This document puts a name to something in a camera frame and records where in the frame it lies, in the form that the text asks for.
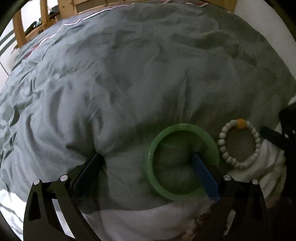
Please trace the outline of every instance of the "beaded bracelet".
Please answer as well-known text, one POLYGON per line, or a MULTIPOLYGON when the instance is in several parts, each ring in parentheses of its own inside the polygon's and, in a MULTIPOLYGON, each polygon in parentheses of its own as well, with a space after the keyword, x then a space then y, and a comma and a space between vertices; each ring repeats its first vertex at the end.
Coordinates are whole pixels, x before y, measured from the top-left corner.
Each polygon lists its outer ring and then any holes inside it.
POLYGON ((254 163, 254 161, 258 158, 260 153, 260 148, 261 148, 259 133, 253 127, 253 125, 249 121, 246 121, 244 119, 231 120, 230 122, 225 124, 225 126, 222 128, 221 131, 222 132, 219 134, 220 139, 218 140, 218 145, 220 146, 219 151, 222 154, 222 158, 226 160, 226 163, 231 164, 234 168, 238 168, 238 169, 246 169, 249 166, 251 166, 254 163), (236 127, 237 129, 248 128, 251 131, 253 137, 255 138, 255 143, 256 143, 255 152, 249 158, 247 158, 244 162, 239 162, 235 158, 231 157, 228 154, 227 148, 225 146, 226 145, 225 138, 227 136, 227 133, 233 127, 236 127))

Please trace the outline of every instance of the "orange bead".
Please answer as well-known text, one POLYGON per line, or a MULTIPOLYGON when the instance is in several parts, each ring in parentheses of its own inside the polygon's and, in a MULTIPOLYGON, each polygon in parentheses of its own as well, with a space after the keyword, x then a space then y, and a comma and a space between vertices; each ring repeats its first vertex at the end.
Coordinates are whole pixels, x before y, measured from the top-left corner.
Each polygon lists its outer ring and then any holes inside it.
POLYGON ((246 129, 247 122, 244 119, 237 119, 237 129, 246 129))

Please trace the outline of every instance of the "tile floor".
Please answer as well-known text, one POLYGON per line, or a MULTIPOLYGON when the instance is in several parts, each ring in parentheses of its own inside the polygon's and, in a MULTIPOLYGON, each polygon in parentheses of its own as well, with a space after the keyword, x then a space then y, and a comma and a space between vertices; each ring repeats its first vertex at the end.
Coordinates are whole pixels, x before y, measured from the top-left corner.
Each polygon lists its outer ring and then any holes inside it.
MULTIPOLYGON (((57 5, 57 0, 47 0, 48 6, 57 5)), ((277 13, 264 0, 237 0, 235 14, 247 21, 254 29, 259 31, 277 51, 285 64, 296 78, 296 42, 277 13)), ((22 8, 22 21, 24 29, 40 18, 40 1, 32 0, 22 8)), ((12 21, 8 24, 0 40, 13 29, 12 21)), ((14 37, 13 34, 0 46, 0 50, 14 37)), ((0 56, 0 90, 11 72, 15 57, 19 50, 12 52, 16 41, 0 56)))

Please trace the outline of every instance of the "green ring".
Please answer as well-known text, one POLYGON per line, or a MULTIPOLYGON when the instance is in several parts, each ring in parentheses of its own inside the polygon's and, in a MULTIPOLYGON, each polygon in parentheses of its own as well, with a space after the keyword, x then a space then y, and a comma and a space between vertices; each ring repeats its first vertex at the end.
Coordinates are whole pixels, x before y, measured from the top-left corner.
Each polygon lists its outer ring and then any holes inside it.
POLYGON ((161 142, 161 140, 166 137, 167 135, 176 132, 176 131, 189 131, 196 134, 199 138, 201 138, 204 143, 207 145, 210 154, 210 163, 213 165, 218 165, 220 161, 219 151, 216 146, 215 141, 212 137, 202 128, 192 125, 192 124, 178 124, 173 125, 158 134, 158 136, 153 140, 148 153, 148 159, 146 162, 146 174, 148 180, 152 187, 163 197, 170 199, 170 200, 180 200, 180 199, 190 199, 196 197, 205 196, 206 193, 203 187, 199 187, 195 191, 188 193, 188 194, 175 194, 165 190, 157 181, 156 177, 154 176, 153 172, 153 155, 155 152, 156 147, 161 142))

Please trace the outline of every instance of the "gray blanket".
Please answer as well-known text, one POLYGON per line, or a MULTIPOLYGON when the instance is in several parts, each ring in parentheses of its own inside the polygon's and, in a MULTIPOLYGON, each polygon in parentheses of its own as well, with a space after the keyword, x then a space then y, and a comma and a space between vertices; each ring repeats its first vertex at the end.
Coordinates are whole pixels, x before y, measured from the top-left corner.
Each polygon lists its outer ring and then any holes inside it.
POLYGON ((90 14, 25 45, 0 94, 0 190, 23 201, 36 178, 54 181, 96 151, 106 164, 80 203, 85 212, 159 207, 169 200, 144 163, 160 131, 192 123, 217 140, 236 118, 274 128, 296 92, 264 37, 214 6, 118 7, 38 46, 90 14))

